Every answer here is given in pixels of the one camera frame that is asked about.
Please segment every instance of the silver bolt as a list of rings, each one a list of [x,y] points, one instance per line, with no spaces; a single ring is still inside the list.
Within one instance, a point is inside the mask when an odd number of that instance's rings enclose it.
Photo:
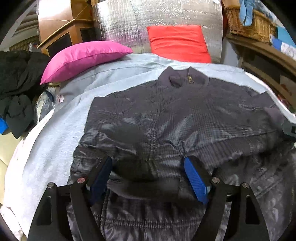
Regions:
[[[81,183],[84,183],[85,182],[85,178],[84,177],[80,177],[80,178],[77,179],[77,182],[80,183],[80,184]]]
[[[242,183],[242,186],[244,187],[244,188],[249,188],[249,184],[247,184],[247,183]]]
[[[213,183],[218,184],[220,182],[220,179],[217,177],[213,177],[212,181],[213,181]]]
[[[47,187],[50,188],[50,189],[53,188],[53,187],[54,187],[54,182],[50,182],[50,183],[48,183],[48,184],[47,184]]]

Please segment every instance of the red cushion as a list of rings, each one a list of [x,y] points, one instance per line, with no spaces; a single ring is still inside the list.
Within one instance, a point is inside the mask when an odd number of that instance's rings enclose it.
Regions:
[[[200,25],[147,27],[151,52],[184,62],[211,63]]]

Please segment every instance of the reflective foil sheet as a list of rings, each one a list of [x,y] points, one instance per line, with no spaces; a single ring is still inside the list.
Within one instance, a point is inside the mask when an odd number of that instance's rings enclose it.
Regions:
[[[93,6],[99,40],[131,47],[135,53],[151,52],[147,26],[197,24],[213,63],[222,50],[222,7],[219,0],[105,0]]]

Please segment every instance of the wicker basket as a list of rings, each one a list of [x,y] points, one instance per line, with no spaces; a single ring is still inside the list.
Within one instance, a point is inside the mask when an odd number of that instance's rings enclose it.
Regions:
[[[239,9],[240,6],[229,6],[224,9],[227,14],[230,32],[269,44],[270,35],[275,35],[276,25],[263,13],[253,10],[252,25],[245,27],[240,22]]]

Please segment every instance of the pile of dark clothing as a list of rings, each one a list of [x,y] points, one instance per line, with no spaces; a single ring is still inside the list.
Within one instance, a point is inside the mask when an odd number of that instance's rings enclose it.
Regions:
[[[49,61],[39,52],[0,51],[0,116],[15,138],[33,123],[32,100],[43,91],[39,84]]]
[[[267,93],[169,67],[158,80],[93,100],[68,183],[108,155],[108,190],[92,207],[104,238],[190,241],[205,212],[184,171],[184,157],[196,156],[225,183],[250,184],[277,240],[293,213],[295,182],[296,150],[278,127],[284,119]],[[229,212],[227,205],[216,240]],[[71,208],[69,215],[79,240]]]

